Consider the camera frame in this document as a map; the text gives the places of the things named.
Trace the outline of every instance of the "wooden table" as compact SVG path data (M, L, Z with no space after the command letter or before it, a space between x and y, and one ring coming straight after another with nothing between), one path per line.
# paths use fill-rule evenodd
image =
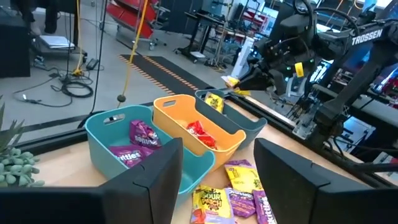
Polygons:
M238 107L236 108L247 117L256 119L247 111L243 111ZM269 125L264 127L258 137L274 142L327 169L362 183L351 174L335 166L293 139L288 138ZM255 164L253 145L254 143L252 142L246 149L236 152L232 160L247 159L250 163ZM41 161L37 164L37 167L40 169L40 174L36 175L35 179L46 181L47 186L98 186L106 181L104 176L91 164L87 142L48 152L39 157ZM228 185L228 182L224 169L220 167L218 170L208 174L202 184L222 189ZM191 207L192 200L189 199L175 211L172 224L188 224L191 216ZM238 223L255 224L257 223L256 216L253 215L247 219L239 218Z

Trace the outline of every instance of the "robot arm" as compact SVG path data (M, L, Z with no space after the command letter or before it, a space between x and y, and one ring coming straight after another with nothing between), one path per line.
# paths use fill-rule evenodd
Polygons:
M303 25L301 21L308 21L308 18L303 15L294 16L293 19L283 20L281 29L294 30L294 26ZM316 129L311 130L308 138L311 138L312 142L317 142L319 146L323 145L330 136L341 134L345 117L342 114L345 107L351 106L353 101L368 89L369 84L384 67L395 63L398 59L398 22L396 20L372 21L369 24L356 26L355 30L355 33L353 29L341 33L324 32L314 35L305 30L296 33L295 41L291 41L294 39L291 35L276 45L271 45L275 43L275 40L263 41L259 46L259 53L263 58L251 65L249 72L235 87L241 90L265 90L268 86L274 85L277 87L277 93L283 94L285 87L281 83L284 83L284 77L289 77L294 73L290 67L294 63L302 62L305 72L312 73L316 65L311 66L309 62L315 61L314 59L335 60L330 68L330 74L335 72L329 75L333 77L347 59L350 50L355 50L362 44L373 43L369 61L360 72L335 99L322 104L314 112L313 119L309 119L315 123Z
M346 106L351 106L364 93L380 71L398 60L398 22L387 21L368 26L366 32L353 37L351 46L372 41L369 60L335 99L325 102L315 113L317 130L312 133L314 142L327 140L330 136L339 136L343 130Z

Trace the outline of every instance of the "teal plastic bin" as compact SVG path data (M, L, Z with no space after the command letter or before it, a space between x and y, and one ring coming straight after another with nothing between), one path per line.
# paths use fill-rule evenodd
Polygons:
M105 111L92 116L85 124L91 161L108 180L128 169L123 162L108 150L108 147L130 144L129 123L135 119L142 120L152 127L162 144L172 140L168 134L153 124L152 110L146 106L134 105ZM178 190L176 208L190 197L192 191L214 166L215 155L213 152L208 151L202 156L196 156L184 148L182 163L182 178Z
M260 118L258 121L252 121L226 103L224 104L223 113L220 113L205 103L204 99L208 92L216 94L221 98L225 97L225 93L221 90L198 90L195 92L195 98L197 99L195 107L197 111L230 134L236 133L238 130L243 130L246 133L246 139L238 147L238 150L248 146L267 124L267 120Z

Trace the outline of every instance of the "candy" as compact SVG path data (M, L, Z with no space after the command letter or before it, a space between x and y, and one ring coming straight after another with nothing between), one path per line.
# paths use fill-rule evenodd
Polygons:
M226 191L199 185L193 193L191 224L234 224Z
M231 188L227 188L226 191L229 195L234 215L247 218L256 212L252 194L240 192Z
M153 150L162 146L156 132L141 120L130 122L130 141L133 144L145 146Z
M250 162L245 160L245 159L236 160L236 161L228 161L225 165L234 165L234 166L246 165L246 166L251 166Z
M215 139L205 132L199 121L188 124L187 130L208 147L217 149Z
M128 167L135 166L153 153L147 147L136 145L111 146L109 150Z
M220 113L223 112L224 99L219 97L218 95L207 92L207 94L205 96L205 103L207 103L209 106L211 106L218 112L220 112Z
M253 190L253 196L259 224L277 224L265 191Z
M225 165L226 173L235 190L251 193L253 190L262 190L259 174L252 166Z

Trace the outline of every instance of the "yellow tag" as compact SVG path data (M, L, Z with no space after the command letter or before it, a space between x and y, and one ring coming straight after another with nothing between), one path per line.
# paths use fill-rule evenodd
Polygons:
M218 112L222 113L224 109L224 99L216 94L207 92L205 97L205 103L207 103L212 108L216 109Z
M193 192L191 223L233 223L231 204L225 189L199 185Z
M250 194L253 190L263 190L259 174L255 168L226 165L225 169L235 190Z
M299 77L299 78L304 77L303 63L301 63L301 62L296 63L296 64L294 64L294 67L296 69L297 77Z

